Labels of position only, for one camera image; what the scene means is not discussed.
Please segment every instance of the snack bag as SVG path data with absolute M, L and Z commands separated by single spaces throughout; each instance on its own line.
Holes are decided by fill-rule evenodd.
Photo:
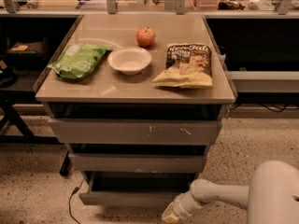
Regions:
M 210 47 L 201 43 L 169 44 L 166 69 L 152 84 L 189 89 L 211 88 L 213 82 Z
M 81 80 L 99 64 L 109 48 L 92 44 L 69 44 L 56 62 L 48 65 L 58 77 Z

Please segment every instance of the brown chip bag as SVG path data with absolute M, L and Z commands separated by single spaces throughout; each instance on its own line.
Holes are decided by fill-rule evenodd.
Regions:
M 153 81 L 154 86 L 189 89 L 211 88 L 211 49 L 201 43 L 169 44 L 166 70 Z

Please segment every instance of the red apple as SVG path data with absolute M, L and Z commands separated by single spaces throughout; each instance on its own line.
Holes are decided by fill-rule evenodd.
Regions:
M 140 27 L 136 33 L 136 40 L 141 48 L 151 47 L 156 39 L 155 31 L 151 27 Z

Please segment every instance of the concrete floor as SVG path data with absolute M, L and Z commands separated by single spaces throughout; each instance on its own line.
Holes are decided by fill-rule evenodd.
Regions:
M 52 135 L 47 116 L 23 118 L 34 133 Z M 264 161 L 285 161 L 299 169 L 298 127 L 298 110 L 274 113 L 240 106 L 223 120 L 201 177 L 218 184 L 248 185 Z M 18 131 L 7 126 L 0 134 L 5 133 Z M 59 175 L 65 152 L 63 146 L 0 145 L 1 224 L 76 223 L 69 216 L 68 201 L 82 177 L 79 172 Z M 163 208 L 85 206 L 78 194 L 86 190 L 83 183 L 71 200 L 72 214 L 81 224 L 163 223 Z M 183 223 L 245 224 L 246 218 L 246 211 L 215 202 Z

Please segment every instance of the white bowl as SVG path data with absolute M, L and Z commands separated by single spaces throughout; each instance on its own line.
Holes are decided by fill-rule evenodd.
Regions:
M 110 53 L 108 62 L 113 69 L 132 76 L 150 64 L 151 56 L 147 50 L 139 47 L 120 48 Z

